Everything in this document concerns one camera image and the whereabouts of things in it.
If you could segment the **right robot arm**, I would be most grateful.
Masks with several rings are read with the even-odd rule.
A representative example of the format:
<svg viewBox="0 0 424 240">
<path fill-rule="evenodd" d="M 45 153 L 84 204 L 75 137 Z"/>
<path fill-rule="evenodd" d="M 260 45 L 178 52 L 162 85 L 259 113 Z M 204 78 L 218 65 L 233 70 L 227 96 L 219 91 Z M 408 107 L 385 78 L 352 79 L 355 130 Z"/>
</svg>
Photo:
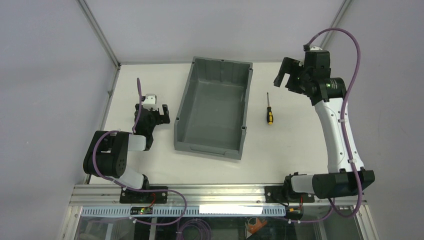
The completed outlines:
<svg viewBox="0 0 424 240">
<path fill-rule="evenodd" d="M 280 87 L 285 75 L 289 75 L 285 87 L 307 96 L 318 115 L 326 144 L 328 172 L 286 176 L 282 196 L 295 201 L 306 194 L 319 199 L 358 195 L 375 181 L 375 173 L 365 169 L 357 152 L 344 103 L 347 88 L 342 78 L 331 77 L 330 53 L 307 50 L 303 62 L 285 57 L 274 86 Z"/>
</svg>

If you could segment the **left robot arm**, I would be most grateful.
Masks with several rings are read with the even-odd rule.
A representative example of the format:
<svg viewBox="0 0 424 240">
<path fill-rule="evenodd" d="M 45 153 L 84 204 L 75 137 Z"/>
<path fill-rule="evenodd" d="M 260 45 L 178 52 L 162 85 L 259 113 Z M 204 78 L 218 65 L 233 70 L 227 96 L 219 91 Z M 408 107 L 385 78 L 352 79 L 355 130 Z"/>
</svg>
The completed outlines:
<svg viewBox="0 0 424 240">
<path fill-rule="evenodd" d="M 94 133 L 83 160 L 83 171 L 109 180 L 125 189 L 149 191 L 148 177 L 127 165 L 128 152 L 149 151 L 153 145 L 153 131 L 156 126 L 169 124 L 169 109 L 162 105 L 159 109 L 135 105 L 135 132 L 104 131 Z"/>
</svg>

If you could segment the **black yellow screwdriver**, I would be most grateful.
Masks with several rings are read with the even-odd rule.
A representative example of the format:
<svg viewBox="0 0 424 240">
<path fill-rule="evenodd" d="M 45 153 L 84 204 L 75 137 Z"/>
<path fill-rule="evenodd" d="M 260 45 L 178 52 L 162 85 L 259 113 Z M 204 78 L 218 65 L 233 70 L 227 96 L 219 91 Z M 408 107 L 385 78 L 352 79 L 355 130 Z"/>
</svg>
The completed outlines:
<svg viewBox="0 0 424 240">
<path fill-rule="evenodd" d="M 274 121 L 274 117 L 273 117 L 273 113 L 272 113 L 272 107 L 270 104 L 270 97 L 269 97 L 269 93 L 266 93 L 266 98 L 267 98 L 267 112 L 266 112 L 266 121 L 268 125 L 272 125 L 273 121 Z"/>
</svg>

